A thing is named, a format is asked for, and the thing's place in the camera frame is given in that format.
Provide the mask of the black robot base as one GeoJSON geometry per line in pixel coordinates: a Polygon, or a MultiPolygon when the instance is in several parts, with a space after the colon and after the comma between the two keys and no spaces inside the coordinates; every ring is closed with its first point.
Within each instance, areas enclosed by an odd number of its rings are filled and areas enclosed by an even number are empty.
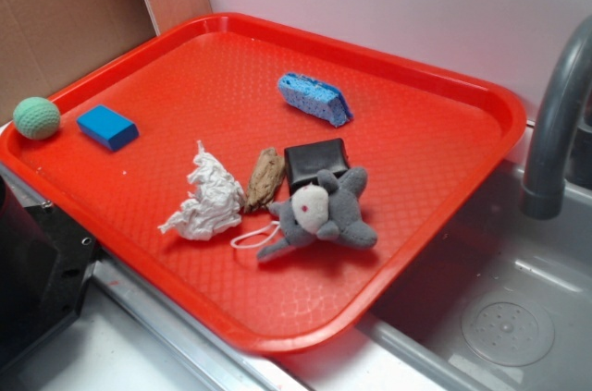
{"type": "Polygon", "coordinates": [[[1,182],[1,372],[80,316],[99,244],[53,203],[22,205],[1,182]]]}

